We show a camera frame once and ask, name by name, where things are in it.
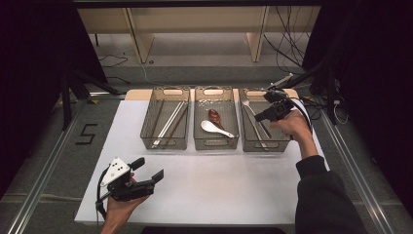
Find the printed number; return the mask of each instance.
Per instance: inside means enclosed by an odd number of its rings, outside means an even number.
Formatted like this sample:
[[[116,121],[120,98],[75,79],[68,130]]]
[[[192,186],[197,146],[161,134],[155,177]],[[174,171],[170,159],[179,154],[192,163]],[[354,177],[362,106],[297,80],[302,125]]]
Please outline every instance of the printed number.
[[[90,137],[89,141],[88,142],[76,142],[76,145],[92,144],[92,141],[94,141],[95,134],[85,134],[85,130],[89,126],[97,126],[97,124],[86,124],[83,127],[82,132],[80,133],[80,137]]]

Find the transparent plastic bin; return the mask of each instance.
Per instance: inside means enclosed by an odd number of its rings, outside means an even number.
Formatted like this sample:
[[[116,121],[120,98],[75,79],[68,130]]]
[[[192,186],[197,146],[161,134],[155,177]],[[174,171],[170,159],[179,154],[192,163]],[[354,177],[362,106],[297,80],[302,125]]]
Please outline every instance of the transparent plastic bin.
[[[189,87],[153,89],[140,132],[146,149],[187,148],[190,96]]]
[[[270,107],[270,102],[263,97],[264,94],[265,92],[262,92],[259,88],[239,89],[240,110],[242,113],[243,123],[242,136],[244,152],[284,152],[290,142],[290,138],[285,136],[279,128],[270,128],[271,123],[269,120],[264,120],[262,123],[269,131],[271,135],[270,138],[266,136],[258,123],[253,123],[258,131],[258,134],[261,136],[261,140],[258,138],[253,124],[248,116],[252,115],[252,113],[247,106],[243,105],[242,101],[243,99],[248,99],[249,106],[255,114],[258,114]]]
[[[209,120],[208,112],[210,109],[218,112],[224,131],[234,135],[234,137],[203,130],[201,123],[204,120]],[[194,102],[195,148],[197,150],[236,149],[239,135],[232,88],[220,86],[196,87]]]

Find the floor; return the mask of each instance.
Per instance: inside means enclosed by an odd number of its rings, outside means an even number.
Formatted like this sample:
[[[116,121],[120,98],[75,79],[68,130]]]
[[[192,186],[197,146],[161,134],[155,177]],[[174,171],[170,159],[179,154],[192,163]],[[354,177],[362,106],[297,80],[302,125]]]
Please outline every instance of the floor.
[[[305,51],[307,34],[297,34],[297,46]],[[280,33],[267,34],[279,46]],[[244,34],[193,33],[157,34],[145,64],[137,63],[129,35],[98,35],[91,41],[109,84],[125,92],[148,89],[154,85],[231,85],[234,88],[267,87],[289,72],[303,70],[277,55],[264,40],[259,62],[251,61]],[[293,55],[283,43],[281,50]],[[310,95],[311,80],[295,87],[302,97]],[[119,102],[123,96],[100,95],[102,90],[89,85],[92,100],[72,98],[74,120],[62,131],[62,106],[51,110],[48,125],[16,175],[0,202],[0,233],[7,233],[21,224],[24,233],[93,233],[97,225],[87,226],[73,219],[79,208],[94,165]],[[322,97],[316,97],[321,103]],[[313,124],[331,170],[339,173],[369,233],[413,233],[413,221],[397,199],[379,167],[364,145],[351,116],[346,124],[332,126],[325,112],[309,106]],[[346,121],[345,109],[337,115]],[[94,133],[90,140],[82,136]],[[279,226],[285,233],[294,233],[293,225]],[[128,224],[122,233],[140,233],[142,227]]]

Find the gray floor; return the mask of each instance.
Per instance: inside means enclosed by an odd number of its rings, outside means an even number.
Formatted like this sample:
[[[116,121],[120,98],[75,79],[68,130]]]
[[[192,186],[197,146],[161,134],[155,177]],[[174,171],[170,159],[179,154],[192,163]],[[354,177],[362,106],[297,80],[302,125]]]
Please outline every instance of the gray floor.
[[[270,41],[278,45],[281,36],[278,33],[267,35]],[[252,62],[244,34],[159,34],[156,35],[148,62],[140,65],[136,62],[129,35],[99,35],[99,47],[96,53],[103,58],[107,55],[124,57],[128,60],[114,67],[104,67],[109,84],[120,91],[137,88],[151,88],[157,84],[167,85],[231,85],[234,88],[266,87],[288,74],[289,71],[300,73],[302,70],[291,62],[277,55],[270,45],[264,41],[259,62]],[[308,37],[303,35],[299,47],[305,50]],[[282,50],[288,52],[288,45]],[[123,58],[105,58],[104,66],[110,66]],[[311,80],[296,87],[299,95],[309,94]],[[94,86],[88,86],[91,92],[100,92]],[[110,130],[113,117],[122,97],[94,97],[95,102],[76,102],[73,99],[74,113],[78,113],[73,129],[67,135],[67,143],[61,148],[58,161],[52,167],[52,175],[46,179],[46,185],[34,204],[33,213],[28,214],[28,222],[24,233],[96,233],[96,226],[87,226],[74,221],[80,201],[94,171],[94,165]],[[311,114],[315,110],[308,108]],[[339,110],[339,115],[346,113]],[[346,164],[337,141],[331,136],[331,129],[324,118],[314,120],[322,150],[331,170],[343,178],[348,194],[359,211],[369,233],[383,233],[377,220],[371,215],[371,206],[366,203],[351,170]],[[88,137],[80,136],[87,124],[95,134],[91,144],[79,145]],[[0,233],[6,233],[15,215],[26,201],[27,194],[37,184],[44,166],[48,165],[50,156],[56,156],[55,145],[64,135],[62,127],[62,106],[56,104],[51,111],[48,125],[33,148],[32,156],[27,158],[16,175],[12,185],[0,202]],[[384,211],[385,222],[390,224],[394,233],[413,233],[413,221],[397,199],[380,169],[371,161],[371,154],[360,138],[351,120],[343,125],[338,124],[333,131],[339,134],[347,146],[350,156],[356,161],[361,175],[368,184],[373,198],[379,208]],[[140,233],[142,227],[128,224],[122,233]],[[293,225],[280,226],[286,233],[294,233]]]

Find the wrist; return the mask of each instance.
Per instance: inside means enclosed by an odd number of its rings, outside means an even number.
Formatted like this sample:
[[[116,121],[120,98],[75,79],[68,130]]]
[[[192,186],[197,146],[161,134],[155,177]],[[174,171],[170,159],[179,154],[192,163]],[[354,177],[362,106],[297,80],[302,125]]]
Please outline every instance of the wrist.
[[[294,136],[294,139],[297,140],[300,145],[302,159],[319,154],[310,131],[301,132],[299,135]]]
[[[112,214],[111,212],[108,212],[101,234],[120,232],[122,227],[128,222],[130,216],[131,214]]]

